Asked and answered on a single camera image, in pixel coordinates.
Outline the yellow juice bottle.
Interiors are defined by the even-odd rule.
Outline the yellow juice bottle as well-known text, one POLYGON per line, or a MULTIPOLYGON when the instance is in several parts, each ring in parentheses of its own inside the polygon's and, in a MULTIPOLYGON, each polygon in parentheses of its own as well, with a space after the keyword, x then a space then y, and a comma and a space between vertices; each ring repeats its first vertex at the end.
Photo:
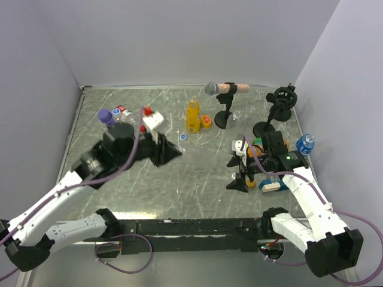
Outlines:
POLYGON ((192 96, 186 109, 186 129, 190 133, 197 133, 200 129, 199 111, 197 96, 192 96))

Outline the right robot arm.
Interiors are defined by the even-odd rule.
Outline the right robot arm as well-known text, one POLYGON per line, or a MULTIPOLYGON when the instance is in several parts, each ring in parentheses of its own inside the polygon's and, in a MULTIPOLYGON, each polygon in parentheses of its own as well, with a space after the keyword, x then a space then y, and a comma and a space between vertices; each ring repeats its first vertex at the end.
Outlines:
POLYGON ((270 208, 261 217, 263 235, 280 235, 292 242, 304 253, 309 269, 317 277, 354 267, 364 241, 361 232, 350 229, 337 215, 304 156, 289 150, 280 131, 264 134, 262 144, 264 153, 257 156, 247 138, 232 141, 232 158, 227 166, 237 166, 239 171, 226 188, 247 192, 247 181, 253 181, 255 174, 279 177, 294 195, 309 225, 303 225, 281 207, 270 208))

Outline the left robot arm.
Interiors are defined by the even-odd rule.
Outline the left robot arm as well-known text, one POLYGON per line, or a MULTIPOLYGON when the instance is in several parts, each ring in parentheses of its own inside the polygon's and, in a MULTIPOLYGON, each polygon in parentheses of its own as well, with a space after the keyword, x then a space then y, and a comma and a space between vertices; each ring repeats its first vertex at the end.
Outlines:
POLYGON ((109 209, 58 225, 74 203, 143 159, 157 167, 181 156, 181 150, 164 134, 139 135, 130 124, 110 127, 102 140, 81 155, 60 182, 21 215, 1 221, 1 245, 22 272, 41 265, 51 254, 73 243, 100 238, 112 240, 119 229, 109 209))

